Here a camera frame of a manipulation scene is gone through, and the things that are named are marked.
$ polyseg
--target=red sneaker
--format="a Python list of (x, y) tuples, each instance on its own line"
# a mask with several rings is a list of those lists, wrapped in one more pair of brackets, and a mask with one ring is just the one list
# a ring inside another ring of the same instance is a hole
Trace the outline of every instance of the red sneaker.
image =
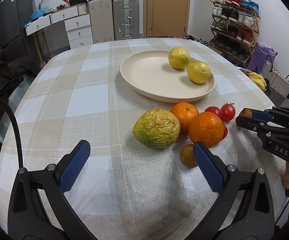
[(235, 6), (240, 6), (241, 0), (229, 0), (226, 2), (227, 4), (235, 5)]
[(244, 38), (243, 38), (243, 42), (248, 44), (248, 45), (251, 45), (252, 42), (253, 42), (253, 35), (251, 32), (248, 32), (246, 30), (243, 30), (244, 32)]
[(244, 30), (243, 29), (238, 29), (238, 34), (237, 34), (237, 40), (243, 41), (244, 38)]

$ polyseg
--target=purple bag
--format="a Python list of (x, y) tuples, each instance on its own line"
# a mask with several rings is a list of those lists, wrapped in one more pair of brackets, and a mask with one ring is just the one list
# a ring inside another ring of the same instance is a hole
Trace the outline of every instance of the purple bag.
[(264, 46), (256, 43), (254, 52), (248, 65), (248, 70), (255, 71), (255, 69), (257, 68), (261, 72), (267, 55), (270, 55), (270, 57), (272, 58), (272, 63), (274, 62), (276, 55), (278, 55), (278, 53), (275, 52), (274, 49), (267, 47), (264, 43), (262, 44)]

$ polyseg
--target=beige suitcase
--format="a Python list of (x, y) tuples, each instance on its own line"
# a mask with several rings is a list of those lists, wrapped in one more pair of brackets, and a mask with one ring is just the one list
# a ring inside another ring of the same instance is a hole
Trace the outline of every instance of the beige suitcase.
[(114, 41), (112, 0), (90, 1), (89, 9), (94, 43)]

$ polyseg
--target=beige plate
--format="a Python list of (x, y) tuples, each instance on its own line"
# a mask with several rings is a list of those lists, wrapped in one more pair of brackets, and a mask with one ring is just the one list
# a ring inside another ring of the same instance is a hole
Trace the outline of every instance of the beige plate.
[(214, 88), (213, 73), (205, 84), (195, 84), (186, 69), (171, 67), (169, 53), (167, 50), (149, 50), (133, 54), (122, 62), (121, 75), (135, 91), (163, 102), (192, 102), (210, 93)]

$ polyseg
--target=door frame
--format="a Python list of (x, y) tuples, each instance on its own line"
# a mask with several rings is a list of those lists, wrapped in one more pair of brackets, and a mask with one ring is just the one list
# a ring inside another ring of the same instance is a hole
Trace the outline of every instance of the door frame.
[[(188, 33), (190, 2), (191, 1), (188, 0), (187, 17), (186, 17), (186, 25), (185, 25), (184, 35), (187, 35), (187, 33)], [(144, 32), (145, 37), (147, 37), (147, 4), (148, 4), (148, 0), (143, 0), (143, 32)]]

